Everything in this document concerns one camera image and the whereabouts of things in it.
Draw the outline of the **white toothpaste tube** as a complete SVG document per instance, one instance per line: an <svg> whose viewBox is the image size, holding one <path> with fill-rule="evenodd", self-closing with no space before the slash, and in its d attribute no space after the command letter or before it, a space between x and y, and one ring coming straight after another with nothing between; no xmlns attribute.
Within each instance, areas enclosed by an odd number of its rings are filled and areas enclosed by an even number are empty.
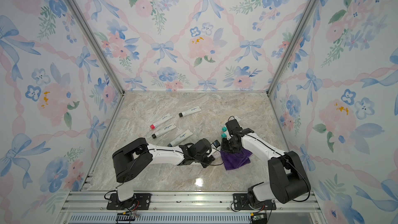
<svg viewBox="0 0 398 224"><path fill-rule="evenodd" d="M241 121L241 119L240 118L238 118L238 117L236 117L236 116L233 116L233 118L232 119L236 119L238 122L240 122ZM223 126L222 127L222 131L223 132L226 132L227 131L227 127L226 126Z"/></svg>

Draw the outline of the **purple cloth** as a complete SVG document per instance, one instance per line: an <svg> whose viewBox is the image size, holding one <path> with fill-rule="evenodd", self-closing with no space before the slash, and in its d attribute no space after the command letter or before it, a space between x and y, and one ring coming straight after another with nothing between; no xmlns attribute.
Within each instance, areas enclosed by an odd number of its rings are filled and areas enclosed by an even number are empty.
<svg viewBox="0 0 398 224"><path fill-rule="evenodd" d="M239 153L229 153L221 151L221 158L227 171L235 170L250 163L252 153L246 149L242 149Z"/></svg>

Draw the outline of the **white tube black cap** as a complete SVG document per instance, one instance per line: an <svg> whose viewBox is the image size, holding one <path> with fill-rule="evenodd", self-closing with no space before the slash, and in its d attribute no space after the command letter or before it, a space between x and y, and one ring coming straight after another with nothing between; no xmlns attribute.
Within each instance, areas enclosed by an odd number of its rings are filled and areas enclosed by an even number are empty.
<svg viewBox="0 0 398 224"><path fill-rule="evenodd" d="M181 118L181 117L188 116L188 115L191 115L191 114L194 114L194 113L198 113L200 111L201 111L201 108L196 106L196 107L194 107L192 109L183 111L183 112L179 113L178 115Z"/></svg>

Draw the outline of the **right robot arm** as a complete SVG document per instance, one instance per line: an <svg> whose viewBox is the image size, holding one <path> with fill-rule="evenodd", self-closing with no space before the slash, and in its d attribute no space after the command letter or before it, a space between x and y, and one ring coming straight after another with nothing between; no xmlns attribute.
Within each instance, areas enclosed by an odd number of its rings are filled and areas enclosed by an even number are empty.
<svg viewBox="0 0 398 224"><path fill-rule="evenodd" d="M296 152L272 146L252 129L242 128L236 119L229 120L223 131L228 135L222 139L222 151L234 154L245 149L267 163L269 180L248 188L247 198L251 207L262 207L268 200L285 204L310 194L311 185Z"/></svg>

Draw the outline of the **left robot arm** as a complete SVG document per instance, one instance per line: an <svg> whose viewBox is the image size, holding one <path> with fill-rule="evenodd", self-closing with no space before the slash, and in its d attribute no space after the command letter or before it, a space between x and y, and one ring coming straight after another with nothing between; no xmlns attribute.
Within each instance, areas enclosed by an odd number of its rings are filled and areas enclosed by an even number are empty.
<svg viewBox="0 0 398 224"><path fill-rule="evenodd" d="M189 166L199 164L207 168L215 160L213 154L221 144L218 140L210 143L201 139L195 144L189 143L175 147L156 146L147 143L145 138L138 138L115 151L112 155L118 200L123 202L133 198L132 180L147 166L152 164L172 164L174 166Z"/></svg>

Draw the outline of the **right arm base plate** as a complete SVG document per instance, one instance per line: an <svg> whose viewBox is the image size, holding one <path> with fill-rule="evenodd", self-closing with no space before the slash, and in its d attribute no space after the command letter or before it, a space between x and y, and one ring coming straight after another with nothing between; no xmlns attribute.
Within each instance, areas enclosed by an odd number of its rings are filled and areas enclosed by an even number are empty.
<svg viewBox="0 0 398 224"><path fill-rule="evenodd" d="M253 210L258 211L260 209L263 210L276 210L276 203L272 200L258 201L255 200L255 197L250 193L238 194L235 193L233 196L233 209L236 211L243 210Z"/></svg>

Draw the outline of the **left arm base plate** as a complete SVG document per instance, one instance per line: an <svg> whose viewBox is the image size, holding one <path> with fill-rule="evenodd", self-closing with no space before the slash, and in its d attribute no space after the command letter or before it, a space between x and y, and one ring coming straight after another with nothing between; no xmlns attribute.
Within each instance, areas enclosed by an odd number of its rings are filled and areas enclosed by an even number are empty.
<svg viewBox="0 0 398 224"><path fill-rule="evenodd" d="M152 194L134 194L128 200L120 201L116 192L109 192L104 196L107 201L107 210L149 210Z"/></svg>

